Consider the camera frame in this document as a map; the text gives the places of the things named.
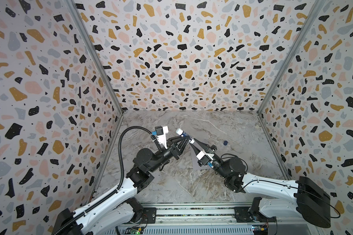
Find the blue white glue stick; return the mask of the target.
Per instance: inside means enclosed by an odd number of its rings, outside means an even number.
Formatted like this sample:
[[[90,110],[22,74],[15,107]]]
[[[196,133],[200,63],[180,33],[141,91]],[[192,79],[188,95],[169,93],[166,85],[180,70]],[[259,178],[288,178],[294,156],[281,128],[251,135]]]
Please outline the blue white glue stick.
[[[185,131],[183,131],[182,129],[178,128],[176,130],[176,133],[181,136],[181,137],[187,137],[188,138],[188,141],[190,144],[193,144],[195,142],[194,138],[191,137],[190,135],[188,135]]]

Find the pale lilac envelope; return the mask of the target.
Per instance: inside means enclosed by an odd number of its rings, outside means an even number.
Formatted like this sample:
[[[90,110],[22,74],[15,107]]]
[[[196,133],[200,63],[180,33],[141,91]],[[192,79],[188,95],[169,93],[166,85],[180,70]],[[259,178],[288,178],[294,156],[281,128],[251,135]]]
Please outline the pale lilac envelope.
[[[194,170],[201,170],[202,168],[198,164],[198,158],[196,157],[197,154],[195,153],[194,149],[191,147],[191,161]]]

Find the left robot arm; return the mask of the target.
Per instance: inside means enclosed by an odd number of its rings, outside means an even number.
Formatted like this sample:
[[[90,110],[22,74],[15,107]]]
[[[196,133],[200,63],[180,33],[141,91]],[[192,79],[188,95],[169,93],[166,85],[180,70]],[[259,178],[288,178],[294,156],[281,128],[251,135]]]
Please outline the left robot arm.
[[[88,203],[70,211],[63,210],[57,217],[54,235],[102,235],[125,223],[138,223],[143,206],[135,196],[154,179],[152,172],[165,166],[171,158],[178,159],[187,144],[188,136],[177,136],[166,141],[167,146],[153,152],[148,148],[138,151],[134,166],[123,180],[112,189]]]

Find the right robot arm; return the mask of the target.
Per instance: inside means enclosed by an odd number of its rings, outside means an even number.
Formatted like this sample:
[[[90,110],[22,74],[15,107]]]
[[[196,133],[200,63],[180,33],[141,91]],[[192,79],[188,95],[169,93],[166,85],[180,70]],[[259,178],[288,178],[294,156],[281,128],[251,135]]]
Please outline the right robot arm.
[[[225,187],[234,193],[254,194],[250,215],[257,221],[272,217],[301,217],[321,228],[331,227],[330,196],[311,179],[278,180],[248,172],[239,157],[216,154],[217,148],[190,138],[198,164],[208,166],[224,179]]]

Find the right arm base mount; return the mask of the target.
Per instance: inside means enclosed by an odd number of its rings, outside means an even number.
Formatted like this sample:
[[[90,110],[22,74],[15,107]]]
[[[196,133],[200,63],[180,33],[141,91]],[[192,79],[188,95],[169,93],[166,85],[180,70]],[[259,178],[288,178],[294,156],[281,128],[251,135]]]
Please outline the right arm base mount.
[[[275,217],[266,217],[251,207],[234,207],[234,218],[237,223],[276,222]]]

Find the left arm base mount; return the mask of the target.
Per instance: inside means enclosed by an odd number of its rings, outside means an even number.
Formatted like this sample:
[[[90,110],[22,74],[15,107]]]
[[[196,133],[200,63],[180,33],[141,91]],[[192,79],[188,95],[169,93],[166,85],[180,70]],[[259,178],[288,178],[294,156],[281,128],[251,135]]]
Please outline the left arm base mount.
[[[135,212],[133,218],[130,220],[130,223],[139,224],[141,222],[145,224],[155,224],[156,215],[156,207],[145,207]]]

